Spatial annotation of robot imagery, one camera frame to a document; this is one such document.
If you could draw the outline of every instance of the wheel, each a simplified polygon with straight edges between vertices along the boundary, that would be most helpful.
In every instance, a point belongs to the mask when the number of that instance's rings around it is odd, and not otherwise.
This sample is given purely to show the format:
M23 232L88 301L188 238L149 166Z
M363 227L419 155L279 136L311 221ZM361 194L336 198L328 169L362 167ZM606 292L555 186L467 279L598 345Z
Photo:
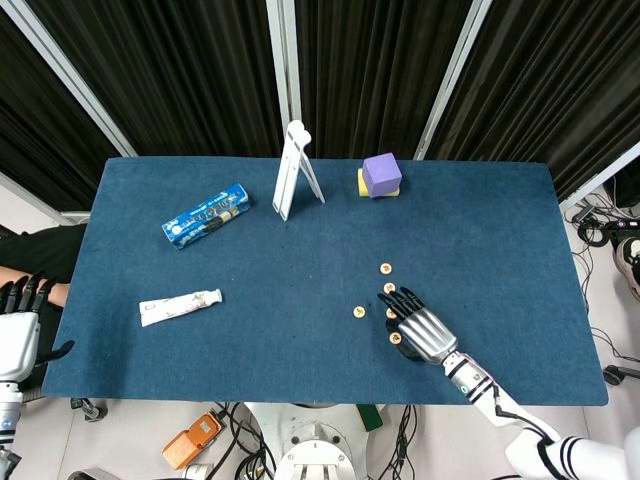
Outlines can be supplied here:
M602 374L604 375L605 382L609 385L620 385L622 380L624 380L624 373L620 372L615 365L609 365L602 371Z

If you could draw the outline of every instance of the black sleeve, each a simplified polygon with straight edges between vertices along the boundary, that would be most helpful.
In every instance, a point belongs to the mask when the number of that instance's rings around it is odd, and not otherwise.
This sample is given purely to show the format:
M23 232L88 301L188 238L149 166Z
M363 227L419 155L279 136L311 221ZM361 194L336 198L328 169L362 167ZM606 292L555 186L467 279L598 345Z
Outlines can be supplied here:
M86 225L55 227L0 240L0 266L34 274L44 272L69 283Z

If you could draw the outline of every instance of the black stripe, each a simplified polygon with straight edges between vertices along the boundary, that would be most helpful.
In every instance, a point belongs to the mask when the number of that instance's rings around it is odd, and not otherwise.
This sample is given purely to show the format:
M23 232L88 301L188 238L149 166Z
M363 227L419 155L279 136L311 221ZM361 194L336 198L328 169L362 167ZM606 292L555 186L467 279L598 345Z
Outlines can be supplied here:
M453 378L453 376L458 373L458 370L460 370L462 368L463 365L466 365L467 363L469 363L469 360L467 360L466 358L463 358L462 361L456 365L454 367L453 370L451 370L448 374L447 377L449 377L449 379Z
M484 387L484 388L482 389L482 392L480 392L480 394L479 394L476 398L474 398L474 399L471 401L471 403L476 403L476 402L478 401L478 399L479 399L480 397L482 397L482 395L484 395L484 394L485 394L485 392L486 392L487 390L489 390L492 386L493 386L493 382L489 382L489 383L487 384L487 386L486 386L486 387Z
M555 478L556 480L567 480L567 477L563 477L556 469L555 465L551 462L549 454L547 453L547 446L544 444L544 440L540 440L538 442L538 456L553 478Z
M484 377L482 380L480 380L480 381L478 382L478 384L477 384L475 387L473 387L473 388L469 391L469 393L467 393L467 398L469 398L469 399L470 399L470 398L471 398L471 396L473 395L473 392L475 392L478 388L480 388L480 385L482 385L482 382L484 382L484 381L485 381L486 379L488 379L488 378L489 378L489 377Z
M571 475L573 475L573 478L575 478L576 480L578 479L578 476L576 475L576 472L573 470L573 464L571 463L571 450L573 450L573 447L575 446L576 443L578 443L580 440L583 440L582 438L576 438L574 440L574 442L569 445L569 449L567 450L567 463L569 464L569 470L571 471Z
M567 470L567 464L564 461L565 459L565 455L564 455L564 449L567 446L567 443L569 443L571 440L573 440L576 437L567 437L562 441L562 446L560 447L560 461L562 462L562 469L564 470L564 473L566 473L568 476L571 476L569 474L569 470Z
M544 435L542 435L539 431L534 430L531 427L524 427L523 430L529 430L530 432L533 432L533 433L537 434L540 438L544 438Z

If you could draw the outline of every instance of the purple cube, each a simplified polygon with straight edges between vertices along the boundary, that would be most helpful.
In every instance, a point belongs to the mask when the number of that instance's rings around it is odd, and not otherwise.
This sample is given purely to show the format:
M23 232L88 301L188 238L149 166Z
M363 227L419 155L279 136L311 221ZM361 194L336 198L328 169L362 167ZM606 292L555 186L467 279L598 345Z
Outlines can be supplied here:
M381 197L395 192L400 186L402 173L393 153L384 153L365 159L362 165L362 177L371 198Z

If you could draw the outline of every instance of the table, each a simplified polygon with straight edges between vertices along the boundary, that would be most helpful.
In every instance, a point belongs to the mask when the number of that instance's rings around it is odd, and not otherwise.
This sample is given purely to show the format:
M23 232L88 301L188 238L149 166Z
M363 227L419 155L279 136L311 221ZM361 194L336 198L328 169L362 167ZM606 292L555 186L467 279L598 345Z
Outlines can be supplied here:
M326 204L301 176L285 223L271 206L277 159L109 160L57 338L76 345L44 392L465 404L439 367L389 343L376 293L391 281L516 401L607 402L545 165L401 161L400 196L372 200L358 196L361 163L313 160ZM251 210L176 250L161 225L235 182ZM141 327L138 302L215 288L222 304Z

